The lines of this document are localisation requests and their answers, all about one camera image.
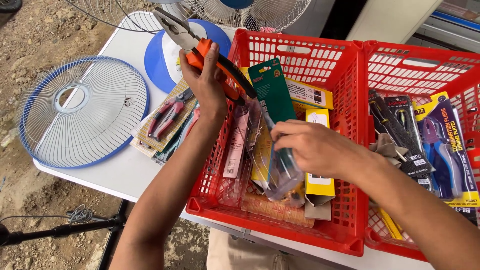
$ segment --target hand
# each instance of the hand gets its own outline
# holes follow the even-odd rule
[[[205,55],[204,69],[199,69],[188,64],[184,50],[180,50],[180,65],[183,78],[192,89],[200,104],[201,116],[223,120],[227,115],[227,100],[221,83],[227,76],[216,66],[219,47],[212,43],[210,50]]]
[[[277,122],[271,135],[275,150],[293,149],[295,161],[304,172],[354,184],[357,174],[381,157],[319,123]]]

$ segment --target red plastic basket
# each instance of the red plastic basket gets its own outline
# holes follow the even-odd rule
[[[229,58],[250,67],[275,57],[289,78],[322,86],[334,94],[330,125],[361,145],[367,145],[367,83],[363,43],[237,30]],[[241,211],[231,196],[229,180],[221,176],[224,146],[232,117],[192,190],[186,211],[286,239],[362,256],[367,197],[356,186],[335,180],[332,221],[315,221],[313,228]]]
[[[446,91],[458,109],[466,147],[480,143],[480,55],[443,49],[368,41],[368,86],[384,96],[408,94],[423,104],[433,93]],[[480,148],[467,151],[479,176]],[[365,244],[373,249],[426,261],[415,243],[390,237],[376,210],[369,210]]]

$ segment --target blue combination pliers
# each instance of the blue combination pliers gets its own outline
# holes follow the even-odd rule
[[[438,197],[445,200],[462,197],[462,175],[453,156],[455,153],[448,140],[438,136],[436,124],[430,117],[423,120],[422,135],[427,159],[436,169],[431,176]]]

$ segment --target black tripod leg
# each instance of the black tripod leg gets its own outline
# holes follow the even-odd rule
[[[128,203],[129,201],[126,199],[121,200],[117,215],[125,216],[125,211],[127,210]],[[112,230],[110,236],[108,237],[107,244],[105,245],[105,249],[103,250],[102,258],[100,259],[97,270],[107,270],[113,247],[115,246],[115,243],[117,242],[119,236],[120,230]]]

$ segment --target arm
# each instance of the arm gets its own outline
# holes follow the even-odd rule
[[[407,231],[435,269],[480,265],[478,228],[382,156],[321,124],[297,120],[278,122],[272,138],[275,150],[293,148],[304,171],[360,187]]]
[[[150,270],[163,267],[165,240],[185,207],[227,114],[225,94],[216,80],[216,77],[219,80],[226,77],[216,68],[218,45],[212,44],[211,48],[201,74],[188,64],[183,51],[180,52],[183,76],[200,103],[201,115],[133,208],[111,269]]]

